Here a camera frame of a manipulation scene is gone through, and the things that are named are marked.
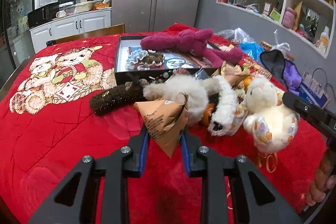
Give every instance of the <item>human hand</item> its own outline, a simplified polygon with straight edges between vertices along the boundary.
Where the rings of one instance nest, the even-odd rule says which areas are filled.
[[[328,149],[320,162],[320,166],[315,171],[315,180],[312,181],[309,191],[306,194],[306,203],[309,206],[314,206],[316,202],[322,202],[326,197],[325,191],[331,190],[336,185],[336,175],[329,176],[332,171],[332,160],[335,153]]]

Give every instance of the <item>finger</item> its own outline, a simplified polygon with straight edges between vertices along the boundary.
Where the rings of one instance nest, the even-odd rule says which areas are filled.
[[[316,182],[316,186],[317,188],[324,192],[325,190],[327,190],[327,186],[326,186],[326,182],[328,180],[329,176],[325,173],[323,173],[323,171],[320,168],[317,168],[315,171],[315,182]]]
[[[323,158],[320,162],[320,169],[323,171],[323,173],[328,174],[331,170],[331,163],[330,163],[330,159],[328,156],[328,150],[325,152],[325,154],[323,155]]]
[[[312,200],[310,192],[306,194],[306,203],[309,206],[314,206],[316,204],[316,202]]]
[[[315,180],[311,183],[309,191],[313,201],[322,202],[326,197],[326,194],[317,188]]]
[[[325,183],[325,186],[327,189],[331,190],[335,187],[336,185],[336,175],[331,176],[328,178],[327,182]]]

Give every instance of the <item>microwave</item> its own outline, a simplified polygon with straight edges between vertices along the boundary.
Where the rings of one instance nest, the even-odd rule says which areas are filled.
[[[37,27],[56,18],[56,13],[59,11],[58,5],[58,2],[49,3],[28,13],[29,28]]]

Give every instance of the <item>white mug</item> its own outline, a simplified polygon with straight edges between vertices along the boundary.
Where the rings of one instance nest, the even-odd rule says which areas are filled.
[[[62,10],[56,13],[56,17],[64,17],[66,14],[67,13],[64,10]]]

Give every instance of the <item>blue gripper pad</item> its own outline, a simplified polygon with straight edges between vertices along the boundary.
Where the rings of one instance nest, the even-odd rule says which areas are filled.
[[[140,150],[140,159],[139,159],[140,176],[142,176],[142,173],[145,170],[147,155],[148,155],[148,131],[146,131],[145,133],[145,137],[143,138],[143,142],[142,142],[141,150]]]
[[[187,175],[190,176],[191,175],[190,158],[189,158],[189,151],[188,151],[188,146],[185,140],[184,133],[181,135],[180,146],[181,146],[181,154],[182,154],[184,170],[186,171]]]

